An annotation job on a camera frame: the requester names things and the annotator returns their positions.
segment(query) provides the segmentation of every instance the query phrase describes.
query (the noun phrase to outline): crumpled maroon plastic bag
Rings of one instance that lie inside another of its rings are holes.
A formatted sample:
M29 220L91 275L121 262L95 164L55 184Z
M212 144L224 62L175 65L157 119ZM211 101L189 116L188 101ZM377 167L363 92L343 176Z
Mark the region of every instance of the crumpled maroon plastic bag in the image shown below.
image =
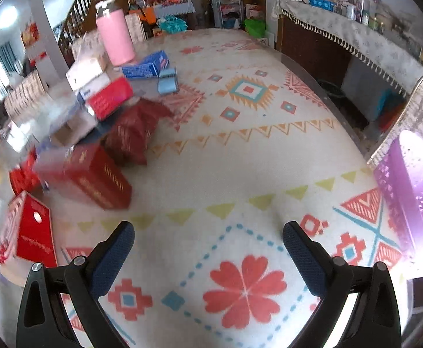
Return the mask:
M15 195L22 191L31 193L41 185L38 176L32 170L36 157L36 148L33 148L18 168L9 171L10 184Z
M147 165L144 152L158 121L171 115L161 103L141 99L123 112L107 135L104 144L107 153L119 166L126 163Z

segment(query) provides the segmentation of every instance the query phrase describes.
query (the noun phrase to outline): teal curtain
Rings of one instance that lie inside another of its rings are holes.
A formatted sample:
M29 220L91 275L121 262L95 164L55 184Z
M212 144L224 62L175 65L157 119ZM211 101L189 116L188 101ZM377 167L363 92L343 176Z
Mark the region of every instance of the teal curtain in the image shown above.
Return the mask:
M6 72L15 72L14 64L16 61L17 58L15 57L9 41L6 44L0 46L0 62Z

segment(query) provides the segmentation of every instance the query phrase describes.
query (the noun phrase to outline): ceiling light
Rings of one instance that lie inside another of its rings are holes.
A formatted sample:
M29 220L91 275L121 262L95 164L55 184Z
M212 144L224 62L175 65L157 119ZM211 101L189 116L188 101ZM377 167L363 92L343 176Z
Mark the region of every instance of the ceiling light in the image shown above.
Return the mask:
M5 8L0 13L0 29L7 29L12 26L17 20L18 12L14 5Z

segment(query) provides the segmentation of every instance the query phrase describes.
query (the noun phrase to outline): purple basket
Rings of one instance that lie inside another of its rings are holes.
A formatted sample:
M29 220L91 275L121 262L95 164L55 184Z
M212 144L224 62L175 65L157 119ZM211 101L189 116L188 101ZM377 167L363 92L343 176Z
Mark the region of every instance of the purple basket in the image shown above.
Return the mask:
M396 138L374 171L407 259L408 278L423 276L423 140L410 131Z

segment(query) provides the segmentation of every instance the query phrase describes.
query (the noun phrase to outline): pink tumbler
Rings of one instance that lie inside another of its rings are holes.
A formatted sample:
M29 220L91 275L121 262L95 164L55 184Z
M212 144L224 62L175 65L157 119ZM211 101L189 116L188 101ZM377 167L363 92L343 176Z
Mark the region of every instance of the pink tumbler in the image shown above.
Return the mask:
M125 64L135 58L136 53L123 9L116 5L115 0L104 0L96 4L96 25L114 66Z

